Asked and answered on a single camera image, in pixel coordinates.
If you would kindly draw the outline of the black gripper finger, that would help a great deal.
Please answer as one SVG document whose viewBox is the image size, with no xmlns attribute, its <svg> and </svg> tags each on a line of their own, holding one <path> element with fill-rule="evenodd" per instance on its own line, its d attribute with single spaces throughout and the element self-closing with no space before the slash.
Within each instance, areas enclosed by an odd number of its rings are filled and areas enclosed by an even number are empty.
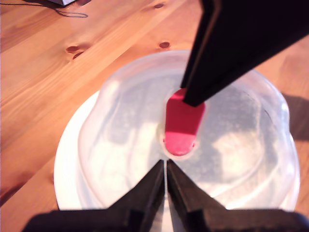
<svg viewBox="0 0 309 232">
<path fill-rule="evenodd" d="M 181 82 L 181 88 L 186 88 L 189 83 L 189 79 L 194 70 L 194 65 L 197 61 L 198 54 L 201 50 L 206 31 L 211 23 L 211 18 L 214 14 L 214 1 L 213 0 L 201 0 L 202 15 L 197 28 L 195 41 L 193 48 L 185 69 L 185 73 Z"/>
<path fill-rule="evenodd" d="M 128 193 L 111 205 L 109 232 L 148 232 L 165 196 L 164 161 L 159 160 Z"/>
<path fill-rule="evenodd" d="M 167 161 L 168 193 L 187 232 L 217 232 L 212 222 L 215 211 L 225 210 L 218 201 L 200 189 L 171 159 Z"/>
<path fill-rule="evenodd" d="M 308 33 L 306 0 L 214 0 L 184 102 L 202 104 Z"/>
</svg>

